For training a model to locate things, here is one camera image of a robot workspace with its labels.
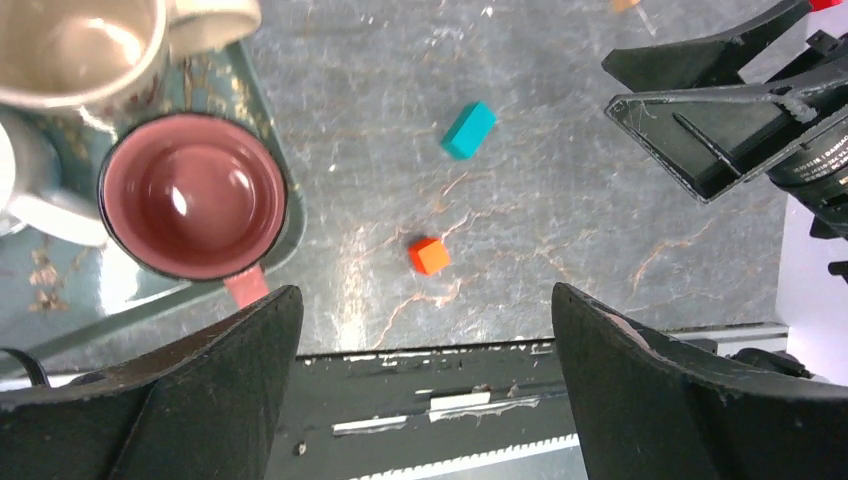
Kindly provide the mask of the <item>blue white mug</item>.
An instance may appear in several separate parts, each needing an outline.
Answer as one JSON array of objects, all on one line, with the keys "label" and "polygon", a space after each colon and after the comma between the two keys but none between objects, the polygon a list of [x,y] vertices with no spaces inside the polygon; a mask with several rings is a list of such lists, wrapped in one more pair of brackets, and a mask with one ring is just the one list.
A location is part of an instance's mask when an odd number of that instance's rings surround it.
[{"label": "blue white mug", "polygon": [[109,238],[98,208],[62,187],[52,143],[8,112],[1,114],[1,213],[82,246],[100,247]]}]

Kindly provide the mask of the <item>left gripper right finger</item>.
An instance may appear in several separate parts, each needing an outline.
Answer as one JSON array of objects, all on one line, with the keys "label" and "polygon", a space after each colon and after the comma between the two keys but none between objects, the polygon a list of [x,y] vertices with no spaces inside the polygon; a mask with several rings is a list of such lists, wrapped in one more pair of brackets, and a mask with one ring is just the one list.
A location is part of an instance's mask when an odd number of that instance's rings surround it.
[{"label": "left gripper right finger", "polygon": [[712,354],[576,287],[552,326],[591,479],[843,479],[847,390]]}]

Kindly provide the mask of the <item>pink ghost pattern mug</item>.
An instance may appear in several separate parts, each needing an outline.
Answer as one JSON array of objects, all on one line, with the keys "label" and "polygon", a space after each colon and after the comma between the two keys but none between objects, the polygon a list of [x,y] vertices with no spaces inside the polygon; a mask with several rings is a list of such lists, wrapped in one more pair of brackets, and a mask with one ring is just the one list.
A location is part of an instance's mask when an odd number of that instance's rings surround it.
[{"label": "pink ghost pattern mug", "polygon": [[98,178],[101,217],[125,253],[169,278],[220,281],[241,308],[271,291],[260,262],[283,230],[287,196],[259,137],[200,113],[135,127]]}]

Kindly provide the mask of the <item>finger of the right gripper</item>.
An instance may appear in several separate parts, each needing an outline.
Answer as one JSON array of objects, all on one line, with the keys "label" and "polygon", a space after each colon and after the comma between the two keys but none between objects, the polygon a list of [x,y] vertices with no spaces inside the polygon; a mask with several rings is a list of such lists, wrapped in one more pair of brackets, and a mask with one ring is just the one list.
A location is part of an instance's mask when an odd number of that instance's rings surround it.
[{"label": "finger of the right gripper", "polygon": [[707,88],[622,94],[606,116],[707,204],[787,162],[847,119],[847,89]]},{"label": "finger of the right gripper", "polygon": [[808,1],[780,1],[743,24],[711,36],[615,49],[604,58],[602,68],[636,93],[741,85],[740,69],[811,11]]}]

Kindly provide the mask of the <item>tall seashell cream mug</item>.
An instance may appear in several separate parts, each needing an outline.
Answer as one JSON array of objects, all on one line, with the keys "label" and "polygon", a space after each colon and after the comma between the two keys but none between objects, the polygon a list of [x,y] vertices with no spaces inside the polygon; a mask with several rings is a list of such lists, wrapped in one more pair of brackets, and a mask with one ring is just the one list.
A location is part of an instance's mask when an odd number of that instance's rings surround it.
[{"label": "tall seashell cream mug", "polygon": [[112,124],[156,101],[169,64],[261,21],[257,1],[4,1],[1,103]]}]

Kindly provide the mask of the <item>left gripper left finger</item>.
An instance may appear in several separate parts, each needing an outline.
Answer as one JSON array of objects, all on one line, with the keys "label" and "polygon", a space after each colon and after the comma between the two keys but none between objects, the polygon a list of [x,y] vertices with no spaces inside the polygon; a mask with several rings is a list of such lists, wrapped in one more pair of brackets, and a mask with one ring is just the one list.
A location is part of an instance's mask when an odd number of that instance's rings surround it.
[{"label": "left gripper left finger", "polygon": [[5,479],[260,479],[303,322],[282,287],[192,335],[1,396]]}]

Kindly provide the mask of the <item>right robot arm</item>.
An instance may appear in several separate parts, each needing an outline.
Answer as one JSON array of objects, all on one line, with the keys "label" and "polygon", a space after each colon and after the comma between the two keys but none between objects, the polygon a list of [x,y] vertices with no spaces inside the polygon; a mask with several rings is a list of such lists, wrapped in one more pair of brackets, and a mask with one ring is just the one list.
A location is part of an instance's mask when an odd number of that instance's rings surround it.
[{"label": "right robot arm", "polygon": [[615,49],[603,70],[624,85],[606,116],[692,197],[710,203],[760,177],[789,202],[777,310],[788,347],[821,378],[847,381],[847,38],[810,32],[767,79],[742,69],[796,24],[843,1],[779,1],[728,30]]}]

